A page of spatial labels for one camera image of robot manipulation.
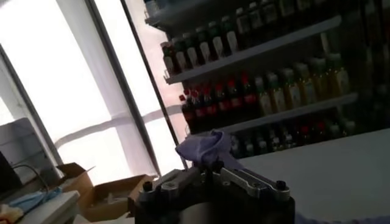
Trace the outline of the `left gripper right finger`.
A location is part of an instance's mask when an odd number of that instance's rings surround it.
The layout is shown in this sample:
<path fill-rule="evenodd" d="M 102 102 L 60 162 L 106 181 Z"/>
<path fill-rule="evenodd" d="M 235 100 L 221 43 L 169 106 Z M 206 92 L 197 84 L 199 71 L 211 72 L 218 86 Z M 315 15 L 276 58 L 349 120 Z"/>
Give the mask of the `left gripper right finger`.
<path fill-rule="evenodd" d="M 284 181 L 272 181 L 249 169 L 221 168 L 215 178 L 230 195 L 275 201 L 289 200 L 289 187 Z"/>

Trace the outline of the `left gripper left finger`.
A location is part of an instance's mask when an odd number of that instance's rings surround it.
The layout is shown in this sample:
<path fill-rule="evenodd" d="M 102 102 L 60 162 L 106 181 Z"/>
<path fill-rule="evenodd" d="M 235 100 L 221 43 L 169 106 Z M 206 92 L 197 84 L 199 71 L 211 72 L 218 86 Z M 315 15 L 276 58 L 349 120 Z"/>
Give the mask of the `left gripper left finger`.
<path fill-rule="evenodd" d="M 159 195 L 177 198 L 188 186 L 200 183 L 206 171 L 191 167 L 187 170 L 174 169 L 155 181 L 147 181 L 143 186 L 143 198 L 157 198 Z"/>

